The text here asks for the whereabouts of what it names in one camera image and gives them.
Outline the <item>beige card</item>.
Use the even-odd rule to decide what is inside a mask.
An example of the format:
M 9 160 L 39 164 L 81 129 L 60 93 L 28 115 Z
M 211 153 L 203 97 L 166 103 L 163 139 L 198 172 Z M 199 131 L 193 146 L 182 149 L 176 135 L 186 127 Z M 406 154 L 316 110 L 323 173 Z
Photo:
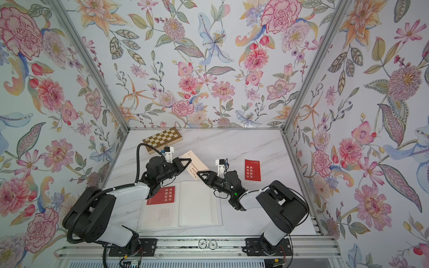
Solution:
M 181 156 L 181 159 L 191 159 L 186 171 L 195 179 L 200 180 L 197 173 L 209 171 L 209 168 L 190 150 Z

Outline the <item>white photo album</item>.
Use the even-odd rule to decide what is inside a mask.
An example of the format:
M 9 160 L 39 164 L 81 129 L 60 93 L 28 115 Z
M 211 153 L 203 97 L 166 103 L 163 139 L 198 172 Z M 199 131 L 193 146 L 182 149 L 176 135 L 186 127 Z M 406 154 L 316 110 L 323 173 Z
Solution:
M 175 202 L 146 205 L 146 200 L 142 206 L 138 231 L 155 232 L 222 225 L 220 201 L 204 182 L 183 181 L 169 186 L 175 186 Z

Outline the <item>red card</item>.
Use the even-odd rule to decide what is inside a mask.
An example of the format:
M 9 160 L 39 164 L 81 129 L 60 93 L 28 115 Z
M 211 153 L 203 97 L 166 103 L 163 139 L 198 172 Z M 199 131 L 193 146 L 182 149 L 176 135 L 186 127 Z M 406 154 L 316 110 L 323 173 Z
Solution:
M 261 182 L 260 161 L 245 160 L 245 180 Z
M 149 198 L 146 205 L 171 204 L 175 202 L 175 186 L 163 187 L 152 198 Z

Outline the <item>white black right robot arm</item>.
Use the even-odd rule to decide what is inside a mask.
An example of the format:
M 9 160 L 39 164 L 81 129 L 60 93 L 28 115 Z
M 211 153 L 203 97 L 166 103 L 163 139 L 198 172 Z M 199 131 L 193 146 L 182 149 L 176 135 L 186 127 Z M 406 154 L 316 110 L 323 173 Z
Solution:
M 309 215 L 309 206 L 295 190 L 275 180 L 260 190 L 245 189 L 236 171 L 223 177 L 213 171 L 201 171 L 198 177 L 215 192 L 228 196 L 229 204 L 237 211 L 263 209 L 270 223 L 258 238 L 248 238 L 242 251 L 247 256 L 292 256 L 293 246 L 288 236 Z

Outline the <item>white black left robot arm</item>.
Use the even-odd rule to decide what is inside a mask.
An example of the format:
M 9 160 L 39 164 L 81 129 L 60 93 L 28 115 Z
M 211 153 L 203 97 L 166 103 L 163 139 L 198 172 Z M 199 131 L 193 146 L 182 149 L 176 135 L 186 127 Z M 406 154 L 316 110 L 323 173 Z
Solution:
M 139 235 L 130 224 L 120 223 L 120 213 L 154 197 L 164 181 L 181 175 L 191 162 L 190 158 L 167 161 L 164 156 L 156 156 L 146 164 L 145 172 L 137 173 L 133 183 L 108 189 L 87 188 L 63 219 L 68 243 L 112 246 L 127 255 L 138 252 Z

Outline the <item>wooden folding chess board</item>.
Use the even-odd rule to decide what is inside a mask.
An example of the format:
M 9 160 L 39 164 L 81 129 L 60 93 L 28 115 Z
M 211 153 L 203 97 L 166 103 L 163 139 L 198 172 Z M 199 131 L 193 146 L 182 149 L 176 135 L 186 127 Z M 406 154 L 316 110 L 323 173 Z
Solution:
M 175 127 L 172 127 L 143 139 L 143 143 L 150 145 L 158 151 L 161 151 L 164 147 L 171 146 L 182 140 L 183 137 L 179 131 Z

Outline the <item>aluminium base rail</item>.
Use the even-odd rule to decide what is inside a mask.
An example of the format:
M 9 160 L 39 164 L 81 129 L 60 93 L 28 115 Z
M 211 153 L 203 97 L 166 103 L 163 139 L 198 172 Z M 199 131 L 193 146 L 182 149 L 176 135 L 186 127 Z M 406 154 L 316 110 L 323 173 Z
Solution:
M 156 236 L 153 253 L 141 257 L 142 267 L 293 267 L 345 266 L 337 242 L 328 236 L 288 236 L 286 247 L 275 255 L 252 255 L 246 236 Z

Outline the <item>aluminium corner post left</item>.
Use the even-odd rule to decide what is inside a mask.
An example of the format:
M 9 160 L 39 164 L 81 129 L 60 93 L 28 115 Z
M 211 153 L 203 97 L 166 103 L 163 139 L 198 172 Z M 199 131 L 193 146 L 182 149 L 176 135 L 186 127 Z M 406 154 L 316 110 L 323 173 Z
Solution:
M 81 36 L 79 35 L 74 24 L 72 23 L 63 4 L 61 3 L 61 1 L 53 0 L 47 0 L 47 4 L 58 19 L 60 25 L 64 28 L 64 32 L 66 33 L 67 37 L 70 38 L 71 44 L 76 48 L 79 56 L 82 58 L 82 61 L 89 75 L 94 79 L 96 85 L 98 86 L 98 89 L 101 91 L 104 99 L 106 100 L 106 103 L 110 106 L 111 111 L 115 116 L 116 122 L 127 135 L 130 131 L 130 127 L 126 122 L 124 116 L 122 115 L 119 105 L 115 102 L 108 85 L 106 84 L 94 61 L 92 60 L 90 52 L 87 50 Z

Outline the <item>aluminium corner post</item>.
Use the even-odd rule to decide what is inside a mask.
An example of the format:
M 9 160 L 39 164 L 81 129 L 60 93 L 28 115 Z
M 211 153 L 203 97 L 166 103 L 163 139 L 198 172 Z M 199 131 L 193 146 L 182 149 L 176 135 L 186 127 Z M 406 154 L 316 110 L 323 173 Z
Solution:
M 352 1 L 349 1 L 349 0 L 338 1 L 338 5 L 333 12 L 332 19 L 331 19 L 331 21 L 327 27 L 327 30 L 325 32 L 324 39 L 321 42 L 319 49 L 317 50 L 317 52 L 315 54 L 313 62 L 309 66 L 308 74 L 305 77 L 304 82 L 302 84 L 302 87 L 298 92 L 298 96 L 295 99 L 295 102 L 292 106 L 292 110 L 290 111 L 288 119 L 286 120 L 286 122 L 282 126 L 282 131 L 284 134 L 290 128 L 293 127 L 293 122 L 294 122 L 294 119 L 296 118 L 296 116 L 299 112 L 300 106 L 301 106 L 308 90 L 310 89 L 310 86 L 311 86 L 313 80 L 316 78 L 316 76 L 318 74 L 320 66 L 321 66 L 325 56 L 328 54 L 329 47 L 330 47 L 336 33 L 338 32 L 340 24 L 342 23 L 343 19 L 346 17 L 347 10 L 348 10 L 351 3 L 352 3 Z
M 61 1 L 53 0 L 47 0 L 47 4 L 58 19 L 60 25 L 64 28 L 64 32 L 66 33 L 67 37 L 70 38 L 71 44 L 76 48 L 79 56 L 82 58 L 82 61 L 89 75 L 94 79 L 96 85 L 98 86 L 98 89 L 101 91 L 104 99 L 106 100 L 106 103 L 110 106 L 111 111 L 115 116 L 116 122 L 127 135 L 130 131 L 130 127 L 126 122 L 124 116 L 122 115 L 119 105 L 115 102 L 108 85 L 106 84 L 94 61 L 92 60 L 90 52 L 87 50 L 81 36 L 79 35 L 74 24 L 72 23 L 63 4 L 61 3 Z

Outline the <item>aluminium corner post right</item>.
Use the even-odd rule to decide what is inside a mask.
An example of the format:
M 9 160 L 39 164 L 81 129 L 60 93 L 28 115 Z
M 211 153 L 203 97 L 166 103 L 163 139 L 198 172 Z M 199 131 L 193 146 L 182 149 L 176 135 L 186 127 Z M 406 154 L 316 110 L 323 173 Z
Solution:
M 317 52 L 315 54 L 313 62 L 309 66 L 308 74 L 305 77 L 304 82 L 302 84 L 302 87 L 298 92 L 298 96 L 295 99 L 295 102 L 292 106 L 292 110 L 290 111 L 288 119 L 286 120 L 286 122 L 282 126 L 282 131 L 284 134 L 290 128 L 293 127 L 293 122 L 294 122 L 294 119 L 296 118 L 296 116 L 299 112 L 300 106 L 301 106 L 308 90 L 310 89 L 310 86 L 311 86 L 313 80 L 316 78 L 316 76 L 318 74 L 320 66 L 321 66 L 325 56 L 328 54 L 329 47 L 330 47 L 336 33 L 338 32 L 340 24 L 342 23 L 343 19 L 346 17 L 347 10 L 348 10 L 351 3 L 352 3 L 352 1 L 349 1 L 349 0 L 338 1 L 338 5 L 333 12 L 332 19 L 331 19 L 331 21 L 327 27 L 327 30 L 325 32 L 324 39 L 321 42 L 319 49 L 317 50 Z

